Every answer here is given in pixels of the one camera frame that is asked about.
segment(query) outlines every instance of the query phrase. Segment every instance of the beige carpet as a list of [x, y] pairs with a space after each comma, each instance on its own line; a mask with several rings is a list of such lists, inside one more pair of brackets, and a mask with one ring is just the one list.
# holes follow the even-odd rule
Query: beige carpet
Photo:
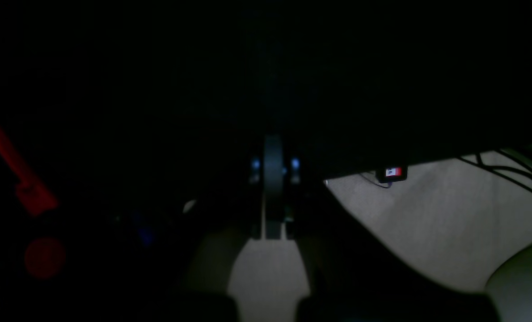
[[[514, 164], [496, 153], [485, 163]], [[499, 265], [532, 243], [532, 194], [461, 161], [415, 165], [390, 189], [358, 175], [329, 189], [403, 261], [452, 289], [483, 291]], [[250, 241], [228, 292], [243, 322], [293, 321], [309, 293], [295, 243]]]

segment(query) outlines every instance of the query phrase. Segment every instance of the red light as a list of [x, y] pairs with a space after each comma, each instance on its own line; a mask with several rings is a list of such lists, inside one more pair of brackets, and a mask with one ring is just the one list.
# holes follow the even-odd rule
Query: red light
[[37, 238], [25, 250], [25, 268], [36, 279], [51, 279], [64, 264], [65, 248], [55, 238]]

